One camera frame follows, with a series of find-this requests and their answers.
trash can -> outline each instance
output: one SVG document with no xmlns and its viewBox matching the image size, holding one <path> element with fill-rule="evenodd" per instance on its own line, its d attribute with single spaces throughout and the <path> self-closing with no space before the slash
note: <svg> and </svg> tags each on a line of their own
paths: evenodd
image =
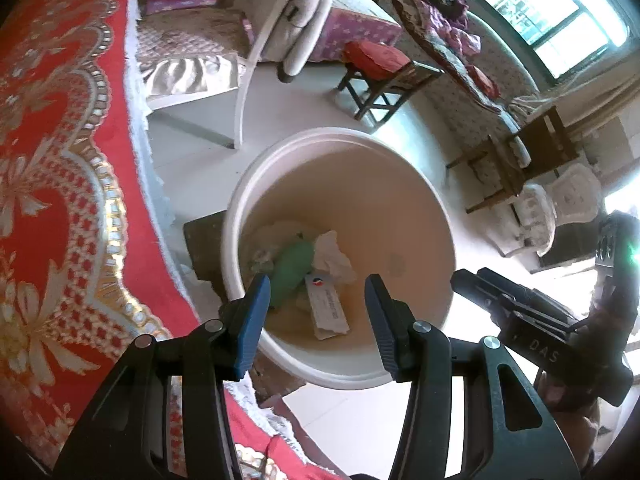
<svg viewBox="0 0 640 480">
<path fill-rule="evenodd" d="M 364 305 L 364 280 L 382 276 L 417 319 L 442 327 L 456 268 L 449 221 L 432 185 L 402 156 L 361 132 L 315 128 L 267 149 L 234 191 L 222 229 L 221 266 L 230 300 L 244 296 L 243 237 L 280 220 L 335 230 L 357 280 L 340 295 L 350 332 L 325 340 L 292 318 L 270 326 L 259 348 L 287 372 L 341 390 L 391 380 Z"/>
</svg>

paper tag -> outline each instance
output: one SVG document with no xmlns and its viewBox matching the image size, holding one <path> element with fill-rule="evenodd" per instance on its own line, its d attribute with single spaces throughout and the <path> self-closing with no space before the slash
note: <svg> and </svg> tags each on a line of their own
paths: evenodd
<svg viewBox="0 0 640 480">
<path fill-rule="evenodd" d="M 326 272 L 312 272 L 305 276 L 305 285 L 316 328 L 346 334 L 349 324 L 332 277 Z"/>
</svg>

white floor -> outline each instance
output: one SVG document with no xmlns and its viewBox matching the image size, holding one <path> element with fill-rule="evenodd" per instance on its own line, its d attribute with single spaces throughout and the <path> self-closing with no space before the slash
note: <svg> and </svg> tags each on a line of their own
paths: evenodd
<svg viewBox="0 0 640 480">
<path fill-rule="evenodd" d="M 347 92 L 337 94 L 344 69 L 311 66 L 293 83 L 277 81 L 274 66 L 261 65 L 252 80 L 245 111 L 245 144 L 237 152 L 216 144 L 210 131 L 216 118 L 229 113 L 232 95 L 166 108 L 149 118 L 154 165 L 174 207 L 177 222 L 170 246 L 189 263 L 182 224 L 226 209 L 240 176 L 255 157 L 274 142 L 316 126 L 341 126 L 368 132 L 369 123 L 353 119 Z M 508 210 L 464 207 L 481 199 L 472 173 L 460 166 L 447 174 L 445 163 L 458 149 L 427 99 L 416 96 L 373 136 L 386 142 L 423 172 L 443 199 L 451 220 L 459 267 L 489 266 L 508 278 L 532 286 L 526 267 L 532 261 L 505 259 L 500 251 L 516 247 L 515 225 Z M 201 310 L 207 317 L 206 309 Z M 444 332 L 478 341 L 498 332 L 488 314 L 459 296 L 454 298 Z M 535 374 L 526 362 L 523 369 Z M 454 389 L 452 439 L 447 475 L 459 470 L 462 456 L 462 391 Z M 387 384 L 357 392 L 307 385 L 286 397 L 287 404 L 322 450 L 347 474 L 388 476 L 404 419 L 408 384 Z"/>
</svg>

plush stool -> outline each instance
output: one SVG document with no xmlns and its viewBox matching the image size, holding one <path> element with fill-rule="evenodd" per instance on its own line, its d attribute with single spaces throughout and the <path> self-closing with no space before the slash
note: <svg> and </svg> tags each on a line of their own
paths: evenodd
<svg viewBox="0 0 640 480">
<path fill-rule="evenodd" d="M 340 81 L 338 90 L 346 88 L 356 101 L 356 120 L 360 120 L 372 108 L 388 110 L 381 121 L 374 120 L 376 126 L 386 123 L 405 101 L 444 73 L 439 68 L 412 61 L 395 47 L 367 40 L 347 43 L 343 57 L 347 73 Z M 361 79 L 369 86 L 369 96 L 364 102 L 353 89 L 351 79 Z M 400 97 L 392 104 L 387 94 Z M 382 97 L 383 103 L 377 104 L 379 97 Z"/>
</svg>

bolt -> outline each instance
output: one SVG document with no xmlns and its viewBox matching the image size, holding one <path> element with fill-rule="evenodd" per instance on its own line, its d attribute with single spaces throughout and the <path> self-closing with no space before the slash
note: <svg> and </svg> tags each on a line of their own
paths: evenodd
<svg viewBox="0 0 640 480">
<path fill-rule="evenodd" d="M 154 339 L 149 334 L 143 334 L 139 335 L 134 342 L 138 348 L 146 348 L 153 342 L 153 340 Z"/>
<path fill-rule="evenodd" d="M 413 324 L 414 330 L 421 334 L 426 334 L 429 330 L 431 330 L 431 325 L 426 321 L 414 321 Z"/>
<path fill-rule="evenodd" d="M 220 332 L 223 328 L 224 328 L 224 325 L 222 324 L 222 321 L 220 321 L 219 319 L 209 319 L 204 324 L 204 330 L 211 333 Z"/>
<path fill-rule="evenodd" d="M 492 335 L 488 335 L 487 337 L 482 339 L 482 342 L 484 343 L 484 346 L 486 346 L 487 348 L 491 348 L 492 350 L 500 348 L 500 340 Z"/>
</svg>

